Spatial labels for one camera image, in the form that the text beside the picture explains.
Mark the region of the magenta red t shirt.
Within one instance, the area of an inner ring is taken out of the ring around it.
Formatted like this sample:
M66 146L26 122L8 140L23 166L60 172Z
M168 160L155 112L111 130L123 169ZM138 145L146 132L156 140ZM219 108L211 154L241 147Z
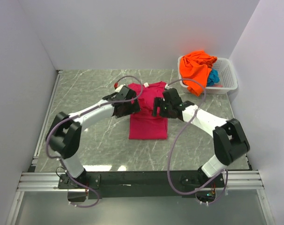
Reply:
M129 139L131 140L166 140L168 135L168 119L160 116L152 116L154 100L161 98L166 86L165 82L131 83L129 88L134 90L138 97L140 111L130 115Z

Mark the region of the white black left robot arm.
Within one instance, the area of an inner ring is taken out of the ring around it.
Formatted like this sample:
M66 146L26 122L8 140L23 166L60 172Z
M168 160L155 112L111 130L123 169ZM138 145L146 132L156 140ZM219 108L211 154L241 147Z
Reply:
M80 162L77 151L81 134L97 122L110 117L124 117L140 111L138 97L134 90L126 85L118 87L96 104L81 111L56 115L45 138L45 151L49 158L58 159L69 183L74 188L87 185L88 176Z

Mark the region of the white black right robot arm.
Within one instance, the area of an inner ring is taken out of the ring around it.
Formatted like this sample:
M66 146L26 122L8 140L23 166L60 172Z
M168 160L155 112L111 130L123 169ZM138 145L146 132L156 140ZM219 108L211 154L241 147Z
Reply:
M198 183L203 187L210 186L218 172L250 150L245 132L237 119L219 118L190 101L183 102L175 88L165 90L163 97L154 98L152 116L157 115L192 124L213 138L214 155L198 169Z

